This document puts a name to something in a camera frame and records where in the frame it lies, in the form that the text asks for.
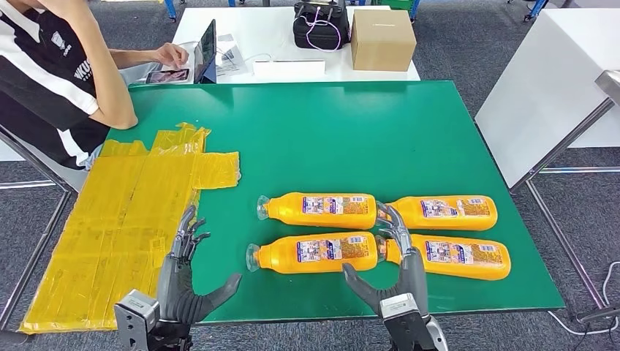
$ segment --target black glove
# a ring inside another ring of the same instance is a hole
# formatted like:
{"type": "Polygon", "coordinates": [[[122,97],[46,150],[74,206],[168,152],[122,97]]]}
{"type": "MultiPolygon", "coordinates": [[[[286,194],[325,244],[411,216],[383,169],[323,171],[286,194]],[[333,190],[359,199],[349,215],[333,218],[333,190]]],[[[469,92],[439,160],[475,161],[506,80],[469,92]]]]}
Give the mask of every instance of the black glove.
{"type": "Polygon", "coordinates": [[[169,269],[174,271],[176,263],[176,260],[166,256],[159,274],[157,299],[161,307],[160,318],[163,320],[175,320],[187,325],[202,322],[237,292],[241,280],[239,273],[232,274],[217,290],[207,295],[196,295],[192,287],[191,265],[179,265],[178,273],[170,273],[169,269]]]}
{"type": "Polygon", "coordinates": [[[379,302],[392,296],[411,293],[420,310],[420,315],[428,315],[428,293],[426,291],[426,273],[420,251],[412,248],[411,254],[405,256],[401,261],[398,281],[393,287],[383,290],[373,288],[369,283],[358,276],[358,272],[350,263],[342,265],[344,280],[347,285],[359,296],[366,304],[372,308],[377,316],[383,318],[379,302]]]}

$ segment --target shirt logo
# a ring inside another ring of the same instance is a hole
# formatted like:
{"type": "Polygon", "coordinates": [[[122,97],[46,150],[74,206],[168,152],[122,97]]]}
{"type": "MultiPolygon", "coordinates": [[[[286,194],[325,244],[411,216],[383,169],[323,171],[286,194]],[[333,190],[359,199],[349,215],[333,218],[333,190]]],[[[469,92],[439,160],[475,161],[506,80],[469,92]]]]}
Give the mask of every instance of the shirt logo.
{"type": "Polygon", "coordinates": [[[91,63],[88,62],[88,59],[84,60],[84,62],[82,62],[80,66],[77,66],[77,69],[75,70],[73,76],[85,82],[93,76],[91,63]]]}
{"type": "Polygon", "coordinates": [[[67,54],[71,51],[71,45],[67,45],[58,32],[54,32],[52,35],[52,42],[56,44],[60,50],[64,51],[63,56],[67,57],[67,54]]]}

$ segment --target yellow tape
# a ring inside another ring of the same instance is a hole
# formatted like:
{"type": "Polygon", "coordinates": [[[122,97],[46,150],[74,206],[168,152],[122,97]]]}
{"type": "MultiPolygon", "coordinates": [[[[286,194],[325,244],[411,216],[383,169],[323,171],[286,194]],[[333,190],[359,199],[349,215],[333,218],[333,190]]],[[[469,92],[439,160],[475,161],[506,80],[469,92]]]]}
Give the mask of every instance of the yellow tape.
{"type": "Polygon", "coordinates": [[[208,129],[179,124],[153,148],[106,141],[54,249],[20,331],[110,330],[131,289],[156,295],[181,214],[200,191],[235,186],[239,155],[203,154],[208,129]]]}
{"type": "Polygon", "coordinates": [[[237,186],[239,153],[218,154],[211,152],[199,155],[194,162],[194,188],[220,189],[237,186]]]}

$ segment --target smartphone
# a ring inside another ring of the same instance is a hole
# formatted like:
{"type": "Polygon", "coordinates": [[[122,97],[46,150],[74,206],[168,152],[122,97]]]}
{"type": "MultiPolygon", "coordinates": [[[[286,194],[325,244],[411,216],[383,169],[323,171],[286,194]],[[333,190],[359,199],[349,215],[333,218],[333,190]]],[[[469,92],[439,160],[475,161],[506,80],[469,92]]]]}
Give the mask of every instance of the smartphone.
{"type": "Polygon", "coordinates": [[[180,69],[177,71],[155,71],[146,76],[147,84],[162,84],[187,81],[189,77],[189,69],[180,69]]]}

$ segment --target robotic hand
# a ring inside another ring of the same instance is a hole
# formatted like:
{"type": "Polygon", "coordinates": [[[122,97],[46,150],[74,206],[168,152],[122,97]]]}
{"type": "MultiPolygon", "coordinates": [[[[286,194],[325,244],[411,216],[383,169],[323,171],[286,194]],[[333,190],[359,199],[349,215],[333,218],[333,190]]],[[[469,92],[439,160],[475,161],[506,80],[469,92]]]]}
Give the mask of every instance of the robotic hand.
{"type": "Polygon", "coordinates": [[[240,274],[231,275],[226,283],[207,295],[196,295],[192,288],[192,258],[196,246],[208,238],[194,233],[204,219],[189,223],[196,207],[185,210],[178,226],[172,250],[166,255],[159,281],[157,299],[132,290],[114,306],[116,324],[123,345],[131,351],[188,351],[192,346],[189,329],[204,320],[237,292],[240,274]]]}
{"type": "Polygon", "coordinates": [[[447,351],[447,343],[439,323],[428,313],[426,273],[420,251],[401,215],[391,206],[378,203],[389,219],[379,219],[387,228],[379,231],[396,240],[402,261],[398,281],[393,287],[377,290],[358,276],[349,263],[343,264],[349,287],[383,319],[392,336],[392,350],[447,351]]]}

